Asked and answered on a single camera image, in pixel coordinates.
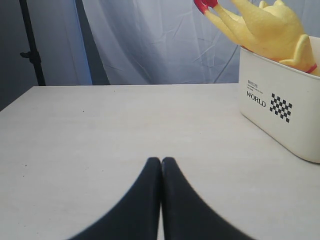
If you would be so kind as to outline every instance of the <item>white storage box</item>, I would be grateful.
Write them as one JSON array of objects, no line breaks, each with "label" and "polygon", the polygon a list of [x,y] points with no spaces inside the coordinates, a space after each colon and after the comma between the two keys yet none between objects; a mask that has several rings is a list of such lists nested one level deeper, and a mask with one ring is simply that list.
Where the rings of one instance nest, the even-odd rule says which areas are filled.
[{"label": "white storage box", "polygon": [[[320,67],[320,38],[310,40]],[[238,97],[245,117],[296,156],[320,163],[320,77],[241,48]]]}]

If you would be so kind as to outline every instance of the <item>rubber chicken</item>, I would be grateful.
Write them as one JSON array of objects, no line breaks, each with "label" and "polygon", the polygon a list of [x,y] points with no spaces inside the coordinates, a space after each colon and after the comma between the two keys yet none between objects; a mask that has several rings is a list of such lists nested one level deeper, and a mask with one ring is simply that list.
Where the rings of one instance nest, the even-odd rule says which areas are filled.
[{"label": "rubber chicken", "polygon": [[276,0],[273,5],[262,0],[259,7],[248,0],[231,0],[242,16],[223,8],[217,0],[193,2],[235,44],[280,64],[320,76],[309,36],[298,16],[282,0]]}]

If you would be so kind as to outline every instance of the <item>white curtain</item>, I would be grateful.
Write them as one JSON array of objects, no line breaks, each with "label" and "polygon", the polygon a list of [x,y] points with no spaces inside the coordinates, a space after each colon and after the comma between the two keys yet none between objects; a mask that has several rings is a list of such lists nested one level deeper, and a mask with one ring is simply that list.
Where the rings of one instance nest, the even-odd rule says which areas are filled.
[{"label": "white curtain", "polygon": [[47,85],[92,85],[75,0],[28,0]]},{"label": "white curtain", "polygon": [[[238,82],[239,47],[193,0],[82,1],[111,84]],[[238,13],[230,0],[219,2]],[[320,37],[319,0],[284,2],[301,17],[309,35]]]}]

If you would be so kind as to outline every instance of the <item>black rubber tip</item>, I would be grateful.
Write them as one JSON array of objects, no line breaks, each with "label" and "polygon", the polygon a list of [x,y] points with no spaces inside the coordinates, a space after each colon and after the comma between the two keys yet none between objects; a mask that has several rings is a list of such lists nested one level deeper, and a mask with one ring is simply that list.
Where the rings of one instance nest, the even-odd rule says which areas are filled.
[{"label": "black rubber tip", "polygon": [[156,240],[162,192],[161,162],[147,160],[124,197],[72,240]]},{"label": "black rubber tip", "polygon": [[193,190],[176,160],[162,161],[165,240],[253,240],[215,213]]}]

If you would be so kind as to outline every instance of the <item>red collar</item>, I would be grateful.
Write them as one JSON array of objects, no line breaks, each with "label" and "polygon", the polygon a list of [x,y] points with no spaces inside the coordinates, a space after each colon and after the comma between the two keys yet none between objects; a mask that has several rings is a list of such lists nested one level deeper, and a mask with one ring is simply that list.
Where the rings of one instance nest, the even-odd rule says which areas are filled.
[{"label": "red collar", "polygon": [[308,71],[306,71],[306,73],[307,74],[312,73],[317,67],[318,67],[318,65],[315,63]]}]

